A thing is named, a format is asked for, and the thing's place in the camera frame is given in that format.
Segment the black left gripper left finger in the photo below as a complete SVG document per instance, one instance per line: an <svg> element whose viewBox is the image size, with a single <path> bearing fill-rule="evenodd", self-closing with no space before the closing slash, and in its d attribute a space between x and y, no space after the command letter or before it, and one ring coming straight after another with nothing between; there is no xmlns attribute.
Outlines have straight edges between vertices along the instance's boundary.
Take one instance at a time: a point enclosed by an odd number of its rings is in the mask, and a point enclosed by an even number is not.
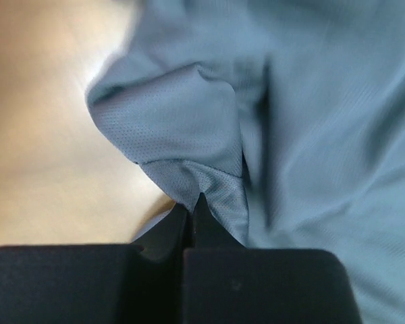
<svg viewBox="0 0 405 324"><path fill-rule="evenodd" d="M0 246L0 323L175 323L187 210L129 244Z"/></svg>

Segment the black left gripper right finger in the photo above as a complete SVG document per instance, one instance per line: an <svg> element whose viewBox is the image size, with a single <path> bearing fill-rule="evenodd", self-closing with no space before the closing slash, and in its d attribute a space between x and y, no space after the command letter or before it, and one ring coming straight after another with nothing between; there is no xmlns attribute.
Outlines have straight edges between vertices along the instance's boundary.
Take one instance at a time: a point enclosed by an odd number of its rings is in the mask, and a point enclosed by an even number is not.
<svg viewBox="0 0 405 324"><path fill-rule="evenodd" d="M200 195L184 251L183 323L360 323L345 267L319 249L245 248Z"/></svg>

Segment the grey t-shirt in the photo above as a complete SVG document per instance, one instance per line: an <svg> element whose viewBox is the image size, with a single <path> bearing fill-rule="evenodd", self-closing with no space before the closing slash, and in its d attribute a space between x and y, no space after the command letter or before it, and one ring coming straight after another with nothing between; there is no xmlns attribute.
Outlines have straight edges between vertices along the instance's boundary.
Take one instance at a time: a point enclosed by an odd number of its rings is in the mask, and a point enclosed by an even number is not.
<svg viewBox="0 0 405 324"><path fill-rule="evenodd" d="M334 253L365 323L405 323L405 1L147 1L86 102L174 201Z"/></svg>

